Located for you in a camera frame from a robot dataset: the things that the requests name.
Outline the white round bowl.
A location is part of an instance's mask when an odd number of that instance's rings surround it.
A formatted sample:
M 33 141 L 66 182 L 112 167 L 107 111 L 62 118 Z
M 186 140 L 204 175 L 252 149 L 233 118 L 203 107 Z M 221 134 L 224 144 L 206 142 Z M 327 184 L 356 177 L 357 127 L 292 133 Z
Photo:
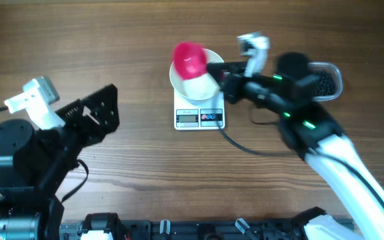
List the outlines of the white round bowl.
M 216 55 L 216 58 L 211 58 L 211 53 L 213 53 L 213 51 L 208 51 L 206 49 L 204 49 L 204 51 L 207 56 L 207 64 L 211 62 L 223 63 L 222 59 L 217 58 L 218 55 Z M 198 78 L 187 81 L 182 80 L 174 68 L 172 56 L 169 68 L 169 80 L 174 90 L 178 91 L 184 98 L 192 101 L 204 101 L 220 93 L 219 84 L 208 72 Z

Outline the pink measuring scoop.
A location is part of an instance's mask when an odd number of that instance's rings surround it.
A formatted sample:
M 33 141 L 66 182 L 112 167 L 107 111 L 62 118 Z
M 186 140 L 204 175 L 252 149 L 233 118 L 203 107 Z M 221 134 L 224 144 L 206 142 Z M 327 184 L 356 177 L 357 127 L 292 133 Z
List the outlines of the pink measuring scoop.
M 207 56 L 204 48 L 198 43 L 177 44 L 172 53 L 172 61 L 184 81 L 198 78 L 207 72 Z

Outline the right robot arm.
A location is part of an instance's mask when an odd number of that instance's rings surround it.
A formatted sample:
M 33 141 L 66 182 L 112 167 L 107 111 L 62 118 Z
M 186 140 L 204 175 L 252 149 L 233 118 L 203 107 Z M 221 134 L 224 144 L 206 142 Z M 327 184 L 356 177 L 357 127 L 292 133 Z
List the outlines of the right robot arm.
M 281 138 L 330 186 L 360 234 L 320 209 L 298 222 L 307 239 L 384 239 L 384 190 L 360 159 L 342 126 L 313 99 L 319 80 L 302 53 L 278 57 L 274 76 L 246 72 L 246 62 L 208 63 L 207 72 L 234 104 L 242 99 L 279 116 Z

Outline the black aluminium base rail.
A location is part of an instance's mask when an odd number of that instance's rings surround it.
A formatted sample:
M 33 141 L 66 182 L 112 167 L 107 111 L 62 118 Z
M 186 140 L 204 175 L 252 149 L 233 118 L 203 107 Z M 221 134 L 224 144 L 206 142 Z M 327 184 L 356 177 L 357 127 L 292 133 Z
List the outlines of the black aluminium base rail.
M 246 221 L 121 220 L 116 213 L 89 214 L 60 227 L 60 239 L 360 239 L 350 219 L 314 207 L 293 218 Z

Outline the clear plastic bean container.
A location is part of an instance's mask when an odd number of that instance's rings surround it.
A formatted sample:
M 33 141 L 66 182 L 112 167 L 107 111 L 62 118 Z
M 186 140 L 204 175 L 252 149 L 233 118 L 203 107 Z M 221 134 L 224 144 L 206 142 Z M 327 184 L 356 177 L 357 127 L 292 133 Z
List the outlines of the clear plastic bean container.
M 319 76 L 314 101 L 332 101 L 340 96 L 343 91 L 343 79 L 340 70 L 332 63 L 310 62 L 312 73 Z

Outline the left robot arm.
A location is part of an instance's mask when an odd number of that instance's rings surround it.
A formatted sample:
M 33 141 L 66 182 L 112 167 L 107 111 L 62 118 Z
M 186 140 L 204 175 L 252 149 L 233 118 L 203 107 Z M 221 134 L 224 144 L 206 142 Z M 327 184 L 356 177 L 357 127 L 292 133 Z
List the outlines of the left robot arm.
M 117 94 L 110 84 L 57 110 L 62 127 L 0 123 L 0 239 L 60 238 L 64 206 L 55 194 L 68 172 L 84 165 L 82 149 L 118 128 Z

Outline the white digital kitchen scale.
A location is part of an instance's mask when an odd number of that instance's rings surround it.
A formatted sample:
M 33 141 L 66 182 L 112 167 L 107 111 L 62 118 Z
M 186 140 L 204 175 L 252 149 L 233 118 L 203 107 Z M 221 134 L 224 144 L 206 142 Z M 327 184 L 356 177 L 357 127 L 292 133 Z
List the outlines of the white digital kitchen scale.
M 223 93 L 204 101 L 192 101 L 174 90 L 174 128 L 178 131 L 204 131 L 225 128 Z

